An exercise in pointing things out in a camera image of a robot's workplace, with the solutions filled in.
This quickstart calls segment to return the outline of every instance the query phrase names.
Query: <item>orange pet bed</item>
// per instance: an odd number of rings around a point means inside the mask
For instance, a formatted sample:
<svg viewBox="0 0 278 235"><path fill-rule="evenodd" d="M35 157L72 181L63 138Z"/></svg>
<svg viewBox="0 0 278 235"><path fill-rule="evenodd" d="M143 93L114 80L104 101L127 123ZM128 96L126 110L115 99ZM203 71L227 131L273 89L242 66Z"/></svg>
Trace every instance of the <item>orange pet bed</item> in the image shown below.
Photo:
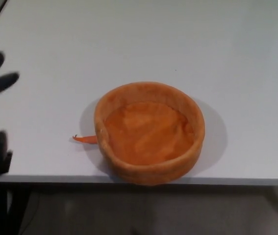
<svg viewBox="0 0 278 235"><path fill-rule="evenodd" d="M186 174L204 139L204 120L185 93L156 82L113 89L94 113L96 136L74 137L97 143L118 176L139 185L158 185Z"/></svg>

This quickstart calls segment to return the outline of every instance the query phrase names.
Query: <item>table surface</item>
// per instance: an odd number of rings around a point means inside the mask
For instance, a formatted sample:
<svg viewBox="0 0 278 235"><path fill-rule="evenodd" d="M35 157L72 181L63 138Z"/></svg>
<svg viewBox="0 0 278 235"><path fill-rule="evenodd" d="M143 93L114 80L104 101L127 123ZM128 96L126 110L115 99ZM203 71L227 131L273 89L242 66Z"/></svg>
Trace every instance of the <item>table surface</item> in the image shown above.
<svg viewBox="0 0 278 235"><path fill-rule="evenodd" d="M0 15L4 182L120 182L92 135L107 91L158 81L194 98L199 161L176 184L278 185L277 0L10 0Z"/></svg>

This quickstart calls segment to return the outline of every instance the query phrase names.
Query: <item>floor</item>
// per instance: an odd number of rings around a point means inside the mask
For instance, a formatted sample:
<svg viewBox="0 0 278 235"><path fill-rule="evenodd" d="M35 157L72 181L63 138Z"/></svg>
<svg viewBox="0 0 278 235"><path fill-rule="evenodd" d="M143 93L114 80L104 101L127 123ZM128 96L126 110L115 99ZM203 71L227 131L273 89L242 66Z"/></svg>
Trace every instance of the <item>floor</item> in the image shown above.
<svg viewBox="0 0 278 235"><path fill-rule="evenodd" d="M24 235L278 235L278 188L245 193L32 194Z"/></svg>

